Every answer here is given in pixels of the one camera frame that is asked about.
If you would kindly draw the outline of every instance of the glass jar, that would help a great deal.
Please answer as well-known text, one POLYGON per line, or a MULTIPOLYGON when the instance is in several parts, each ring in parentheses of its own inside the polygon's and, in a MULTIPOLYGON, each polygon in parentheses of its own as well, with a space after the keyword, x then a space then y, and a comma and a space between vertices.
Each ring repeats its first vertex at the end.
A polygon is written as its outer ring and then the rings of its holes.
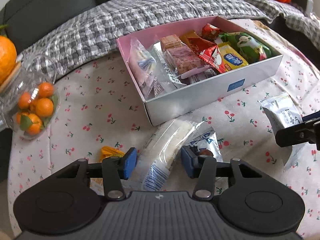
POLYGON ((36 55, 16 67, 0 87, 0 131, 11 128, 25 139, 37 138, 54 119, 59 94, 54 88, 57 67, 46 55, 36 55), (54 68, 52 80, 41 71, 29 71, 35 59, 44 58, 54 68))

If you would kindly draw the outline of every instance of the snack box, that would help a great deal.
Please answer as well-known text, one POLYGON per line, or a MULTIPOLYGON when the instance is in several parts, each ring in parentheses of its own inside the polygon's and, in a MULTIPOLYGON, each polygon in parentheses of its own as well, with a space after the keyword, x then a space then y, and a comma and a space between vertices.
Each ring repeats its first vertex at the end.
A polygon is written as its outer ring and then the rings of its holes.
POLYGON ((182 114, 210 104, 219 98, 226 97, 242 90, 243 88, 249 87, 257 82, 275 75, 283 57, 282 54, 280 54, 261 38, 257 37, 253 33, 250 33, 239 25, 218 16, 189 19, 151 27, 120 37, 117 39, 117 44, 132 81, 140 95, 141 100, 144 103, 149 120, 153 126, 159 125, 182 114), (131 38, 136 37, 147 49, 154 42, 159 40, 159 38, 171 34, 180 36, 190 30, 195 30, 196 33, 201 33, 202 27, 207 23, 210 23, 227 33, 248 33, 261 43, 268 46, 275 56, 188 85, 162 96, 145 100, 128 66, 131 38))

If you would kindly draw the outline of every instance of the red candy wrapper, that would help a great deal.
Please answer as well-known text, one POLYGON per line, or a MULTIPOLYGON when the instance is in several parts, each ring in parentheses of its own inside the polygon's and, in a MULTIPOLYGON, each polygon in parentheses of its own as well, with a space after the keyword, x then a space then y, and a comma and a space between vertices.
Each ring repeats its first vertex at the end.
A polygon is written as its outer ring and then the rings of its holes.
POLYGON ((207 23, 203 28, 202 28, 202 38, 209 40, 209 41, 214 41, 218 35, 221 33, 221 30, 210 23, 207 23))
POLYGON ((215 67, 220 73, 226 72, 217 44, 208 43, 208 41, 201 38, 188 38, 188 41, 190 48, 200 59, 215 67))

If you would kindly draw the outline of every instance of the orange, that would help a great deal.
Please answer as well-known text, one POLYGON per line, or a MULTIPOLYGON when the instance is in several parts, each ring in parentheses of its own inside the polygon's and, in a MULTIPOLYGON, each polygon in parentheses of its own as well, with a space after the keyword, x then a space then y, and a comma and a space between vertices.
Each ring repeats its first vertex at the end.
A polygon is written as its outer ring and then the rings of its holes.
POLYGON ((36 105, 36 114, 39 117, 49 117, 53 113, 53 103, 49 98, 41 98, 36 105))
POLYGON ((28 128, 27 132, 30 135, 36 135, 41 132, 42 121, 36 114, 29 114, 28 116, 32 121, 32 125, 28 128))
POLYGON ((21 121, 21 115, 26 115, 26 116, 28 116, 28 115, 29 115, 29 113, 28 113, 28 112, 21 112, 21 113, 17 113, 17 115, 16 115, 16 121, 17 121, 17 123, 18 123, 18 124, 20 124, 20 121, 21 121))
POLYGON ((0 36, 0 85, 7 79, 16 65, 17 51, 7 37, 0 36))
POLYGON ((38 86, 38 96, 40 98, 48 98, 53 95, 54 86, 49 82, 43 82, 38 86))
POLYGON ((30 111, 35 112, 36 111, 36 105, 38 103, 38 98, 35 98, 30 103, 30 111))
POLYGON ((29 92, 24 92, 18 101, 18 106, 20 109, 28 109, 31 103, 31 95, 29 92))

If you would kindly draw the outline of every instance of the tablecloth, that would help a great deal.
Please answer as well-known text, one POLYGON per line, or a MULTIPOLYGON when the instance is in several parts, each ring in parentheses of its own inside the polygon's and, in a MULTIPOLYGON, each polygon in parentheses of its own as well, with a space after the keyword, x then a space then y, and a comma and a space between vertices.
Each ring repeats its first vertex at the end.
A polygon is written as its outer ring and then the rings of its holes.
MULTIPOLYGON (((315 236, 320 233, 319 153, 315 145, 306 144, 302 158, 284 171, 279 154, 283 149, 276 145, 258 100, 287 91, 301 115, 316 112, 320 109, 320 73, 294 46, 260 22, 233 21, 262 37, 284 58, 275 76, 195 110, 194 119, 215 128, 225 160, 242 158, 300 194, 306 213, 298 233, 315 236)), ((13 136, 8 204, 15 235, 20 228, 12 206, 21 192, 76 159, 97 162, 104 145, 122 151, 134 146, 143 154, 143 145, 156 131, 118 52, 77 68, 55 87, 60 108, 50 127, 32 142, 13 136)), ((164 189, 190 191, 195 182, 177 161, 164 189)), ((218 181, 216 193, 225 188, 226 184, 218 181)))

